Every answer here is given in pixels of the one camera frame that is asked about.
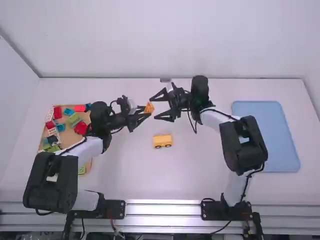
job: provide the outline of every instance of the yellow toy car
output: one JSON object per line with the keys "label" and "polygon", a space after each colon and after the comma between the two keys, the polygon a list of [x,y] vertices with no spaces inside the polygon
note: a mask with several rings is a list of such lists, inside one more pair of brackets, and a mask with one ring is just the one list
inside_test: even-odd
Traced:
{"label": "yellow toy car", "polygon": [[153,137],[153,147],[160,149],[161,147],[169,148],[173,144],[173,139],[170,134],[155,135]]}

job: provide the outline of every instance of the orange block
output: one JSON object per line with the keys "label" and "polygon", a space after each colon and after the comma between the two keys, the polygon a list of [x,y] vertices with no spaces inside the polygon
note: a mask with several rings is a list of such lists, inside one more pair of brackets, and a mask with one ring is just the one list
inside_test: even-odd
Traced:
{"label": "orange block", "polygon": [[146,105],[145,105],[145,108],[143,110],[143,112],[145,114],[152,114],[155,110],[155,107],[153,106],[153,104],[151,102],[148,102]]}
{"label": "orange block", "polygon": [[74,110],[76,112],[84,112],[86,110],[86,106],[85,105],[75,105]]}

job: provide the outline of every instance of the building block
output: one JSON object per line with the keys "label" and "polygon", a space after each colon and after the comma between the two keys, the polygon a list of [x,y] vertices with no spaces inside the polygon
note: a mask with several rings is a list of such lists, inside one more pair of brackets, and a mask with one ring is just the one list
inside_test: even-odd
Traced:
{"label": "building block", "polygon": [[58,132],[63,132],[64,130],[66,130],[66,124],[65,123],[58,123],[56,126],[56,129],[58,130]]}
{"label": "building block", "polygon": [[143,112],[145,114],[152,114],[155,110],[155,107],[153,106],[153,104],[151,102],[148,102],[146,105],[145,105],[145,108],[143,110]]}
{"label": "building block", "polygon": [[43,145],[49,144],[47,137],[45,137],[42,142],[43,142]]}
{"label": "building block", "polygon": [[73,108],[76,112],[84,112],[86,110],[85,105],[75,105]]}
{"label": "building block", "polygon": [[76,126],[77,123],[81,121],[78,113],[74,113],[71,116],[68,117],[67,122],[71,125],[72,128]]}
{"label": "building block", "polygon": [[51,146],[50,146],[49,143],[43,144],[43,150],[46,151],[46,150],[49,149],[49,148],[51,148]]}
{"label": "building block", "polygon": [[60,118],[62,118],[62,110],[61,110],[61,107],[55,106],[55,107],[53,108],[53,117],[54,117],[54,119],[60,119]]}
{"label": "building block", "polygon": [[54,145],[58,144],[58,142],[59,142],[59,139],[56,135],[48,136],[47,140],[51,146],[54,146]]}
{"label": "building block", "polygon": [[56,133],[57,133],[57,129],[55,127],[48,129],[49,136],[55,135]]}
{"label": "building block", "polygon": [[46,126],[47,129],[52,129],[52,128],[55,127],[55,124],[54,124],[53,121],[47,121],[47,122],[45,123],[45,126]]}
{"label": "building block", "polygon": [[78,118],[74,123],[71,124],[71,128],[74,128],[81,121],[81,118]]}
{"label": "building block", "polygon": [[52,117],[53,117],[53,115],[54,115],[54,108],[53,107],[51,107],[50,109],[49,109],[49,111],[46,113],[46,116],[45,116],[45,122],[50,122],[51,120],[52,120]]}
{"label": "building block", "polygon": [[169,148],[173,144],[173,138],[171,134],[155,135],[153,137],[153,147],[160,149],[161,147]]}
{"label": "building block", "polygon": [[87,104],[85,105],[85,111],[84,111],[85,113],[90,110],[91,105],[92,105],[91,103],[87,103]]}
{"label": "building block", "polygon": [[75,125],[73,130],[76,134],[83,135],[87,131],[87,124],[85,124],[83,121],[80,121]]}
{"label": "building block", "polygon": [[83,175],[85,173],[86,173],[86,167],[85,166],[80,167],[78,170],[78,175]]}
{"label": "building block", "polygon": [[52,147],[49,147],[47,149],[45,149],[46,152],[49,152],[49,153],[54,153],[56,151],[59,151],[61,150],[60,147],[58,145],[54,145]]}
{"label": "building block", "polygon": [[59,124],[57,119],[52,119],[52,122],[54,123],[55,126],[57,126],[57,124]]}
{"label": "building block", "polygon": [[66,107],[66,108],[64,109],[63,113],[64,113],[65,115],[71,116],[72,114],[75,113],[75,111],[72,110],[72,109],[70,109],[70,108],[67,108],[67,107]]}

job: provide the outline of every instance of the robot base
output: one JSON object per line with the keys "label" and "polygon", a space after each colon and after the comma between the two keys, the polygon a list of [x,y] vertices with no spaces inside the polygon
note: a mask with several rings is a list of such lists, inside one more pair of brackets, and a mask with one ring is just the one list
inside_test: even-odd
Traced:
{"label": "robot base", "polygon": [[248,221],[253,217],[251,204],[248,201],[227,206],[222,201],[201,201],[201,218],[204,221]]}
{"label": "robot base", "polygon": [[124,200],[99,199],[100,206],[95,211],[74,210],[76,219],[113,219],[125,218],[126,202]]}

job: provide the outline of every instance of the red block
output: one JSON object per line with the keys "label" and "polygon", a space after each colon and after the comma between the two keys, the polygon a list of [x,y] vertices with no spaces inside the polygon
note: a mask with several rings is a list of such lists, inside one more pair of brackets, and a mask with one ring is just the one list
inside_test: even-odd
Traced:
{"label": "red block", "polygon": [[77,134],[83,135],[87,131],[87,124],[85,124],[83,121],[78,122],[74,129],[73,129]]}
{"label": "red block", "polygon": [[46,126],[47,129],[53,129],[55,127],[55,124],[54,124],[53,121],[47,121],[45,123],[45,126]]}
{"label": "red block", "polygon": [[75,105],[74,110],[76,112],[84,112],[86,110],[86,106],[85,105]]}
{"label": "red block", "polygon": [[62,110],[61,110],[61,107],[59,107],[59,106],[54,107],[54,109],[53,109],[53,118],[54,118],[54,119],[60,119],[60,118],[62,118]]}

